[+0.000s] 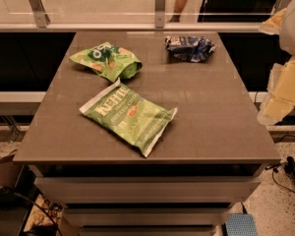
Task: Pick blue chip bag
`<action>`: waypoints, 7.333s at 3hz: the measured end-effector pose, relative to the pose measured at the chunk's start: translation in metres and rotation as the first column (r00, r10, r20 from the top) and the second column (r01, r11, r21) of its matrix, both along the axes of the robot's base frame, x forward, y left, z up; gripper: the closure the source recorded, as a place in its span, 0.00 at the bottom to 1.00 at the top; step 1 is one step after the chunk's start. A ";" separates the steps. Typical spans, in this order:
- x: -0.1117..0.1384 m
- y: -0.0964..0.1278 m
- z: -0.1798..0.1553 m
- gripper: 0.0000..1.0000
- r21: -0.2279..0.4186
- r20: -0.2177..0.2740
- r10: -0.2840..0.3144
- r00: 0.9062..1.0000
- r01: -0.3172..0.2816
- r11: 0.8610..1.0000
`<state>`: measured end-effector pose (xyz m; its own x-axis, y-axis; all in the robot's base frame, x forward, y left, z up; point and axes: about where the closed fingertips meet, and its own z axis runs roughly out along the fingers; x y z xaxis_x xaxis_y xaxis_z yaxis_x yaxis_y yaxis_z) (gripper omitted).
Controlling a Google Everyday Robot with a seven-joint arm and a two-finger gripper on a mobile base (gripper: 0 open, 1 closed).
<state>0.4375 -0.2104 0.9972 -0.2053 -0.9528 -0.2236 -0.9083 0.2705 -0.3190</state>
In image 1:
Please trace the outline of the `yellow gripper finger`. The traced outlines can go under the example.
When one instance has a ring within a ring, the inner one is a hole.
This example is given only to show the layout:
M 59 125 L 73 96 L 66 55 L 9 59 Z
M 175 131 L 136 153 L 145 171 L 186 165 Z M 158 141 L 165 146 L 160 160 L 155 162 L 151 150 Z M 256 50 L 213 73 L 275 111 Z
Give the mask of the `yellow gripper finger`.
M 281 24 L 283 16 L 285 15 L 286 9 L 282 9 L 272 15 L 269 19 L 262 22 L 259 27 L 259 32 L 268 34 L 268 35 L 275 35 L 280 34 Z
M 269 74 L 267 93 L 257 119 L 262 125 L 274 125 L 295 107 L 295 57 L 284 65 L 277 63 Z

